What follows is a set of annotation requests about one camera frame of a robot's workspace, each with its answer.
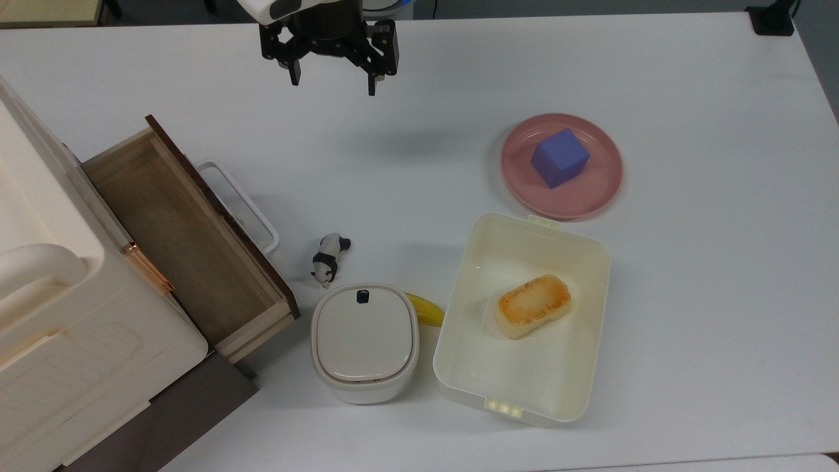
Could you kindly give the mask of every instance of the white lidded container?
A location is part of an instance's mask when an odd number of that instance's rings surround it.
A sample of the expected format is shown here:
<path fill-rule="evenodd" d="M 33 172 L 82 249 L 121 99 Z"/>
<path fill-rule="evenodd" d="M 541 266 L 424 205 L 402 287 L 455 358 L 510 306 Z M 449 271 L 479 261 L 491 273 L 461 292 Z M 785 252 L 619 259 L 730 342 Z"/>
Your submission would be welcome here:
<path fill-rule="evenodd" d="M 311 353 L 315 372 L 343 401 L 390 400 L 408 384 L 420 354 L 414 306 L 385 284 L 337 287 L 315 309 Z"/>

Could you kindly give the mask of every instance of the toy panda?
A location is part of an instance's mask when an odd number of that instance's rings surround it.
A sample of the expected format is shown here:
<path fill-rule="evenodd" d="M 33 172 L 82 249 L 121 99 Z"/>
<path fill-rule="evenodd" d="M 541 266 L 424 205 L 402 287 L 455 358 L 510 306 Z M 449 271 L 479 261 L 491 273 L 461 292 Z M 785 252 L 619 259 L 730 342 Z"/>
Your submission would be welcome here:
<path fill-rule="evenodd" d="M 317 254 L 312 258 L 315 271 L 311 274 L 324 288 L 335 280 L 335 273 L 338 271 L 338 257 L 347 249 L 350 249 L 350 240 L 342 238 L 338 233 L 327 234 L 320 240 Z"/>

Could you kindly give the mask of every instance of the white plastic basket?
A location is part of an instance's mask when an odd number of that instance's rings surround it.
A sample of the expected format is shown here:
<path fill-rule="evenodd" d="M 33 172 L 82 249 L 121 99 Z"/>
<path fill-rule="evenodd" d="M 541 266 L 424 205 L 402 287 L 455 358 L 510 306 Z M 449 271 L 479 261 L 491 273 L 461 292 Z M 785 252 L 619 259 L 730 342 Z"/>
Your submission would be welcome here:
<path fill-rule="evenodd" d="M 535 426 L 586 410 L 611 259 L 595 239 L 555 225 L 494 213 L 475 222 L 434 355 L 446 397 Z M 522 338 L 505 337 L 493 316 L 498 298 L 545 274 L 568 285 L 571 311 Z"/>

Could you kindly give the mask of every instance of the white plastic container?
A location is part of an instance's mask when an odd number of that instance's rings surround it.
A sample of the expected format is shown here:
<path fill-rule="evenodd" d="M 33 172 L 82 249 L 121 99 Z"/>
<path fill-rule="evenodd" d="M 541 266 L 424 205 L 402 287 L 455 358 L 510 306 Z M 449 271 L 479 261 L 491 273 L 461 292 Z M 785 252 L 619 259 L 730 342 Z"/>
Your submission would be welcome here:
<path fill-rule="evenodd" d="M 446 397 L 535 426 L 586 410 L 611 259 L 603 244 L 556 224 L 493 213 L 475 222 L 434 355 Z M 505 337 L 493 316 L 498 298 L 545 274 L 568 285 L 571 311 L 522 338 Z"/>
<path fill-rule="evenodd" d="M 315 372 L 343 401 L 390 400 L 414 375 L 417 323 L 408 297 L 392 286 L 338 287 L 320 300 L 312 317 Z"/>
<path fill-rule="evenodd" d="M 207 354 L 90 185 L 0 77 L 3 471 L 72 463 Z"/>

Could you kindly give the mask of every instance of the toast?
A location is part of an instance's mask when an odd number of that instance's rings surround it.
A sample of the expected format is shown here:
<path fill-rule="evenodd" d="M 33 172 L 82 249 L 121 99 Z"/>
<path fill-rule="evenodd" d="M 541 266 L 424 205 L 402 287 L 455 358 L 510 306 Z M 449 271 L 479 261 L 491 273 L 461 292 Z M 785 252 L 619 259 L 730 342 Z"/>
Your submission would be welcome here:
<path fill-rule="evenodd" d="M 505 293 L 495 319 L 504 336 L 518 339 L 570 311 L 568 286 L 555 275 L 542 275 Z"/>

